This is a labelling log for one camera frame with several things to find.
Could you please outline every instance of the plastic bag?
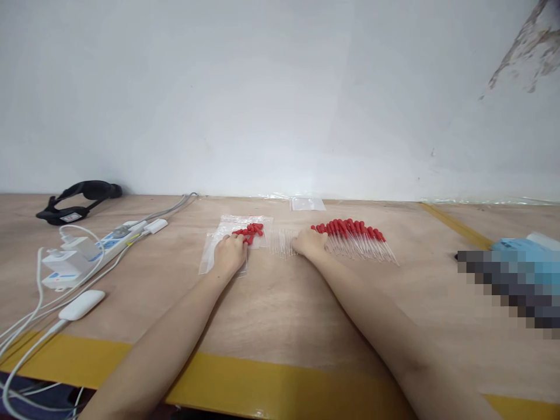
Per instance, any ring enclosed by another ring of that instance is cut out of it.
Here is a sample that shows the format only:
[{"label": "plastic bag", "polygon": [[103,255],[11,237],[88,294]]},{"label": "plastic bag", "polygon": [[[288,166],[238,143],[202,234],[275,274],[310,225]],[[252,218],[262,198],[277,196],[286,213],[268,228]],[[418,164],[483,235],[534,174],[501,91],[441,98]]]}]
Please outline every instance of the plastic bag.
[{"label": "plastic bag", "polygon": [[292,197],[290,199],[290,210],[300,211],[300,210],[315,210],[315,211],[326,211],[323,200],[320,198],[297,198]]},{"label": "plastic bag", "polygon": [[220,218],[220,225],[218,225],[218,229],[223,223],[232,223],[231,226],[238,226],[235,229],[231,229],[227,235],[230,235],[235,230],[239,229],[247,229],[247,225],[251,223],[262,223],[262,236],[255,235],[253,239],[253,245],[251,245],[251,249],[259,249],[259,248],[269,248],[270,246],[270,232],[272,230],[272,226],[274,225],[274,217],[272,216],[234,216],[234,215],[222,215]]},{"label": "plastic bag", "polygon": [[[202,252],[202,259],[198,266],[198,275],[206,274],[214,266],[214,249],[218,242],[222,240],[224,235],[216,235],[215,232],[208,232],[206,234],[206,242],[204,244],[204,251]],[[241,268],[237,271],[236,277],[245,277],[247,275],[247,260],[243,263]]]},{"label": "plastic bag", "polygon": [[[262,223],[262,236],[255,235],[253,244],[249,246],[251,249],[268,248],[270,246],[270,235],[274,218],[272,216],[234,216],[222,215],[220,223],[214,232],[206,234],[206,242],[202,252],[202,259],[198,267],[198,274],[206,274],[214,266],[214,249],[218,242],[224,236],[231,235],[232,232],[239,229],[246,229],[250,223]],[[245,277],[247,275],[247,261],[237,272],[237,277]]]}]

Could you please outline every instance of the peeling wall paint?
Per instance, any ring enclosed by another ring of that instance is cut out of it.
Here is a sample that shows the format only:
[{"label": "peeling wall paint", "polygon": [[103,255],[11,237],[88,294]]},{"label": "peeling wall paint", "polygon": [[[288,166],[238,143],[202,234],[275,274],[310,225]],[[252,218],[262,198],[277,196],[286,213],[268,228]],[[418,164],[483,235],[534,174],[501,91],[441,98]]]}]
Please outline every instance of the peeling wall paint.
[{"label": "peeling wall paint", "polygon": [[502,72],[508,69],[513,78],[521,80],[524,90],[533,93],[539,78],[559,66],[560,1],[540,0],[488,82],[486,92],[496,86]]}]

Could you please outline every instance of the yellow tape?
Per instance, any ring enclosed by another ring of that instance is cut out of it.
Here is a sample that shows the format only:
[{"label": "yellow tape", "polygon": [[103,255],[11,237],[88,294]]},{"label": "yellow tape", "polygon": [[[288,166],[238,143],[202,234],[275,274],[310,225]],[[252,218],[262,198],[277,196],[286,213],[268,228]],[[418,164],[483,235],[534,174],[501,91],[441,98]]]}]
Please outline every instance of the yellow tape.
[{"label": "yellow tape", "polygon": [[[13,369],[38,340],[30,332],[0,364]],[[60,334],[22,367],[24,376],[97,389],[132,345]],[[558,420],[560,406],[487,395],[506,420]],[[234,359],[197,353],[166,397],[169,404],[275,420],[294,418],[416,419],[394,381],[355,372]]]},{"label": "yellow tape", "polygon": [[481,235],[476,230],[471,229],[464,223],[459,222],[459,220],[451,217],[450,215],[443,212],[439,208],[426,203],[418,203],[418,205],[421,208],[423,208],[425,211],[430,213],[432,216],[434,216],[436,219],[438,219],[440,222],[444,223],[445,225],[453,229],[455,232],[457,232],[459,235],[463,236],[475,247],[478,247],[483,251],[488,251],[490,250],[490,247],[494,244],[494,241],[489,240],[487,237]]}]

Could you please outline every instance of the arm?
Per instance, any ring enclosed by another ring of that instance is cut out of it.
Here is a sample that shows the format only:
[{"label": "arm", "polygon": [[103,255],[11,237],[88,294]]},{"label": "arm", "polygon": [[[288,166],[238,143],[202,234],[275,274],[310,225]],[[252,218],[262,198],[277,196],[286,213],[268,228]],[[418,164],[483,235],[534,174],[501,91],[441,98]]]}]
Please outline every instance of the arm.
[{"label": "arm", "polygon": [[226,235],[206,276],[132,347],[80,415],[80,420],[146,418],[183,369],[216,301],[247,258],[243,236]]},{"label": "arm", "polygon": [[321,272],[348,316],[391,370],[418,418],[500,419],[388,296],[327,254],[326,241],[325,233],[303,230],[293,247]]}]

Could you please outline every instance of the wooden table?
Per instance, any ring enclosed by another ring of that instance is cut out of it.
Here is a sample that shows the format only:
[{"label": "wooden table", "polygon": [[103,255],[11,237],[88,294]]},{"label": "wooden table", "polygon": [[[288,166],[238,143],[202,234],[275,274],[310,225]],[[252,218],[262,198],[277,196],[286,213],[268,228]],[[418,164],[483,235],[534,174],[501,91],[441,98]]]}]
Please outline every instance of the wooden table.
[{"label": "wooden table", "polygon": [[[176,201],[108,200],[79,224],[104,235]],[[34,217],[46,202],[45,195],[0,195],[1,331],[36,304],[37,248],[60,245],[58,229]],[[454,253],[474,249],[465,238],[416,203],[325,204],[326,212],[291,212],[280,200],[197,199],[157,235],[135,244],[96,285],[107,292],[104,302],[51,340],[21,374],[99,387],[130,346],[200,279],[206,233],[222,214],[274,216],[276,228],[291,229],[352,217],[383,231],[401,267],[345,264],[391,296],[505,418],[557,418],[558,407],[547,403],[560,403],[559,342],[526,329],[457,273]],[[56,296],[49,290],[47,301]],[[9,371],[36,339],[33,333],[24,337],[0,369]],[[198,353],[166,401],[273,419],[414,418],[319,273],[302,257],[285,261],[263,249],[250,253],[248,275],[220,299]]]}]

